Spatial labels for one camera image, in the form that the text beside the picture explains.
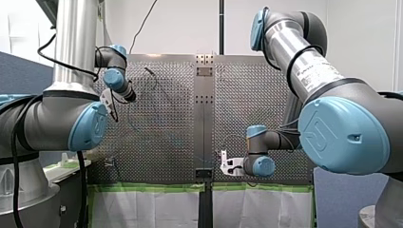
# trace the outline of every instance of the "blue joint cap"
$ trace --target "blue joint cap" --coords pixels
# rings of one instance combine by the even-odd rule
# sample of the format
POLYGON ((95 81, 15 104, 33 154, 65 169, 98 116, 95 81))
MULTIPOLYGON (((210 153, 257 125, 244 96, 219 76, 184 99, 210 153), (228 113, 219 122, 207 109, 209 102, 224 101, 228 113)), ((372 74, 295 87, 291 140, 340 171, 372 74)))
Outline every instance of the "blue joint cap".
POLYGON ((334 173, 378 172, 390 155, 388 135, 366 108, 339 97, 308 103, 299 116, 300 142, 308 157, 334 173))
POLYGON ((118 91, 125 85, 125 77, 116 68, 110 68, 105 72, 104 83, 113 91, 118 91))
POLYGON ((1 94, 0 95, 0 106, 6 103, 12 102, 16 99, 29 96, 28 94, 1 94))
POLYGON ((261 156, 253 163, 253 174, 257 177, 271 177, 275 173, 275 162, 267 156, 261 156))
POLYGON ((127 51, 123 46, 120 45, 111 45, 109 46, 110 48, 114 48, 115 50, 117 50, 119 53, 121 53, 122 55, 124 55, 125 58, 127 58, 127 51))
POLYGON ((253 20, 250 45, 251 49, 255 51, 262 50, 261 39, 263 38, 263 10, 260 10, 253 20))
POLYGON ((252 138, 267 131, 265 125, 251 125, 246 129, 246 138, 252 138))
POLYGON ((100 102, 91 103, 71 128, 68 149, 79 151, 95 148, 104 137, 106 124, 106 107, 100 102))

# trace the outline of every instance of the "black pole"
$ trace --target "black pole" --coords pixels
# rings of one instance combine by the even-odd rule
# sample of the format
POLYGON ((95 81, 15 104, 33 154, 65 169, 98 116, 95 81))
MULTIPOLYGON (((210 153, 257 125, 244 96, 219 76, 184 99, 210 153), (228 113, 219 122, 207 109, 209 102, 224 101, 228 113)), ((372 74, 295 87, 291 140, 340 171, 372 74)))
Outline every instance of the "black pole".
POLYGON ((224 0, 220 0, 220 55, 224 54, 224 0))

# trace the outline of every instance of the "metal stand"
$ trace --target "metal stand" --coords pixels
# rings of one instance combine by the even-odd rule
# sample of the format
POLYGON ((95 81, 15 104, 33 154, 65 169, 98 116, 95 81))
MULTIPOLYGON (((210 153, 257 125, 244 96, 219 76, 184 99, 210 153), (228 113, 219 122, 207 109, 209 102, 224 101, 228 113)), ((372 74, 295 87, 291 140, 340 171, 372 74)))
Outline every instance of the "metal stand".
POLYGON ((196 180, 204 184, 199 198, 199 228, 213 227, 213 125, 214 56, 196 56, 195 74, 195 160, 196 180))
POLYGON ((213 228, 213 169, 197 169, 196 178, 203 179, 204 191, 199 194, 199 224, 198 228, 213 228))

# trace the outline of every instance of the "metal pegboard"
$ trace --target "metal pegboard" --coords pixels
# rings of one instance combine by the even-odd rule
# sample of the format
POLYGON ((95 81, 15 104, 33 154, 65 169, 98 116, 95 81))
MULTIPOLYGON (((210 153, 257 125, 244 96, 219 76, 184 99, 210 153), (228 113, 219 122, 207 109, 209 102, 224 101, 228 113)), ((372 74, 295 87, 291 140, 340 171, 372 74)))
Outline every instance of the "metal pegboard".
MULTIPOLYGON (((120 121, 109 121, 102 144, 88 155, 93 160, 89 182, 187 183, 195 181, 196 168, 210 166, 215 167, 214 181, 311 181, 313 166, 302 151, 270 152, 277 165, 271 179, 237 179, 221 173, 216 152, 225 147, 230 157, 242 157, 247 126, 266 124, 276 129, 289 89, 283 75, 263 58, 211 58, 209 66, 202 63, 200 68, 201 59, 193 55, 129 56, 126 76, 133 81, 138 101, 116 103, 120 121)), ((96 89, 101 92, 105 86, 98 82, 96 89)))
POLYGON ((215 57, 214 181, 312 183, 313 166, 301 150, 270 151, 276 172, 270 179, 233 178, 220 171, 220 153, 243 157, 246 153, 245 131, 249 125, 265 124, 277 129, 281 123, 289 88, 284 75, 269 67, 261 57, 215 57))
POLYGON ((193 55, 129 56, 126 77, 137 101, 115 103, 119 122, 109 120, 105 139, 89 154, 90 182, 194 182, 194 65, 193 55))

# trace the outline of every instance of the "white wall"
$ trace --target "white wall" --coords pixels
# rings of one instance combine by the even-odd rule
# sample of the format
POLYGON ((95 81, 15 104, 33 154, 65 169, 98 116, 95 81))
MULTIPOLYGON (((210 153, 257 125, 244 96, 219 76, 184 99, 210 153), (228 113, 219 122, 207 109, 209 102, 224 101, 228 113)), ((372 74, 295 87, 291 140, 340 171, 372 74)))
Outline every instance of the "white wall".
POLYGON ((393 90, 398 1, 328 0, 328 59, 346 77, 393 90))
MULTIPOLYGON (((0 51, 51 65, 36 50, 55 32, 34 0, 0 0, 0 51)), ((43 51, 53 56, 54 44, 43 51)))
MULTIPOLYGON (((130 49, 154 0, 106 0, 106 26, 113 43, 130 49)), ((217 0, 158 1, 133 53, 211 52, 218 49, 217 0)))
MULTIPOLYGON (((106 0, 106 26, 112 42, 130 48, 153 0, 106 0)), ((249 48, 255 14, 307 10, 326 20, 326 0, 226 0, 225 54, 257 54, 249 48)), ((134 53, 219 52, 219 0, 158 1, 136 41, 134 53)))

